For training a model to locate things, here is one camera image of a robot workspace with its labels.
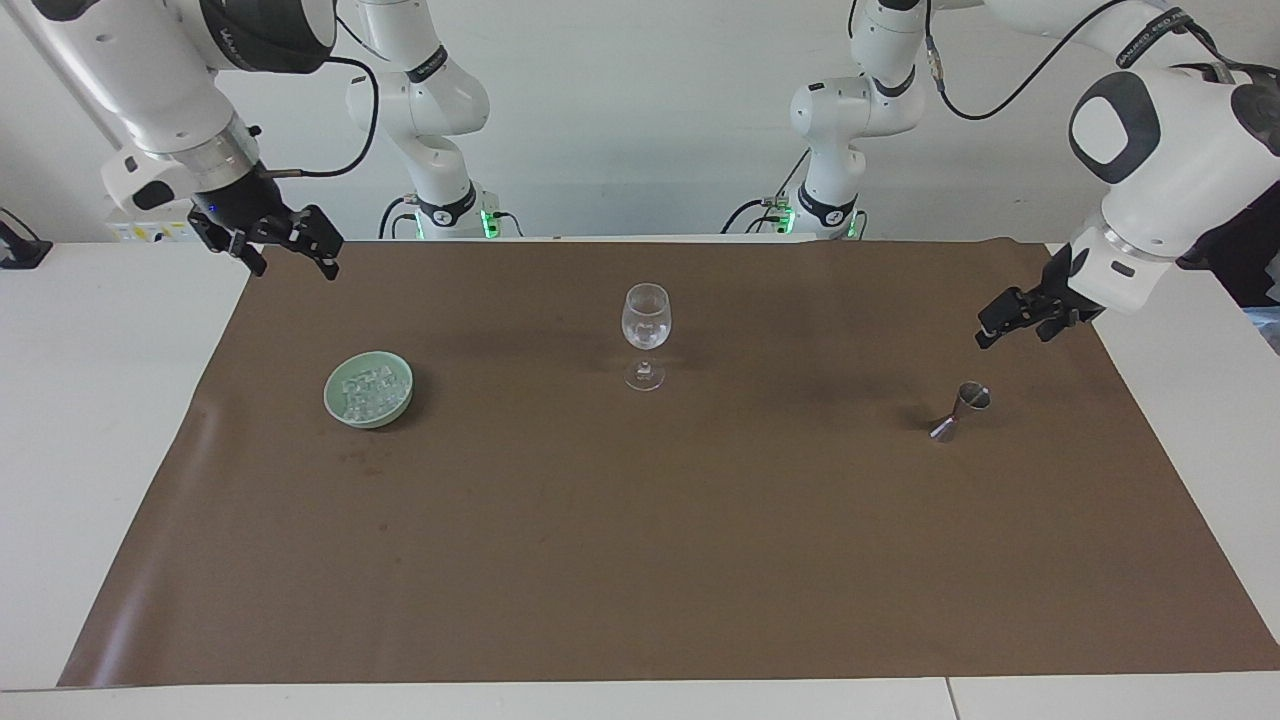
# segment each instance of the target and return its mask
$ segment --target metal jigger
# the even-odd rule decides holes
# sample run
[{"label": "metal jigger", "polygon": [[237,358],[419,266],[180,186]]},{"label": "metal jigger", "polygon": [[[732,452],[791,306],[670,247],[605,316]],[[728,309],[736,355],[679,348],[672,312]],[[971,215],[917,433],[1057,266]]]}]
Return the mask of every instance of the metal jigger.
[{"label": "metal jigger", "polygon": [[991,407],[991,391],[987,389],[987,386],[975,382],[960,386],[951,414],[933,424],[929,438],[936,442],[951,442],[956,437],[956,425],[960,424],[961,418],[982,413],[988,407]]}]

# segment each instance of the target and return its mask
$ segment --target white table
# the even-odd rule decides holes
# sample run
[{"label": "white table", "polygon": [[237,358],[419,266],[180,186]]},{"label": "white table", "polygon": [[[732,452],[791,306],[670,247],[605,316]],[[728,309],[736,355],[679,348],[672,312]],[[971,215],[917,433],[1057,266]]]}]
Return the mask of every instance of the white table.
[{"label": "white table", "polygon": [[[0,273],[0,688],[55,684],[246,277],[193,245],[63,245],[40,270]],[[1097,328],[1280,637],[1280,357],[1207,274],[1171,273],[1139,315],[1108,313]],[[197,717],[1272,720],[1280,673],[0,694],[5,719],[178,707]]]}]

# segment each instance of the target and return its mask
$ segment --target glass base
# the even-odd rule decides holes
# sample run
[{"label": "glass base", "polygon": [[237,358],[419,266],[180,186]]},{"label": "glass base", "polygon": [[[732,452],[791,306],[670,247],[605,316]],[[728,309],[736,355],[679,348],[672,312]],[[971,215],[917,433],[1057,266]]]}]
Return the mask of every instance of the glass base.
[{"label": "glass base", "polygon": [[662,387],[667,370],[652,360],[636,360],[627,368],[627,387],[640,392],[652,392]]}]

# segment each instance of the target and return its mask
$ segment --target green indicator light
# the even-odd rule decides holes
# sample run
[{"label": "green indicator light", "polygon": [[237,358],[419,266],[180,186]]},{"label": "green indicator light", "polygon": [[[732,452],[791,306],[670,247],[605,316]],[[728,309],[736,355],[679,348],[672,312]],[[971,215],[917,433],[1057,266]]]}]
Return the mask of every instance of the green indicator light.
[{"label": "green indicator light", "polygon": [[[863,224],[858,224],[858,219],[863,219]],[[867,229],[867,213],[858,210],[854,213],[854,222],[849,223],[849,237],[863,238],[863,232]]]},{"label": "green indicator light", "polygon": [[484,223],[484,236],[489,240],[498,237],[502,231],[498,228],[497,219],[493,213],[488,210],[480,210],[480,220]]}]

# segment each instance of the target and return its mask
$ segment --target green bowl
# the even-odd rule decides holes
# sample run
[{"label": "green bowl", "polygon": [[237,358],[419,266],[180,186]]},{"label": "green bowl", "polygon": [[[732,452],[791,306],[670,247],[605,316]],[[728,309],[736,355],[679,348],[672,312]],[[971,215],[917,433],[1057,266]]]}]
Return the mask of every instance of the green bowl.
[{"label": "green bowl", "polygon": [[[396,393],[392,392],[392,401],[381,404],[367,402],[366,407],[362,409],[352,407],[349,401],[353,389],[367,388],[369,383],[383,380],[388,377],[388,373],[392,382],[407,386],[407,388],[402,388],[402,398],[394,401]],[[410,369],[408,363],[403,357],[394,352],[374,351],[357,355],[338,365],[324,384],[325,410],[339,423],[357,430],[372,430],[394,423],[397,418],[404,414],[412,400],[413,370]]]}]

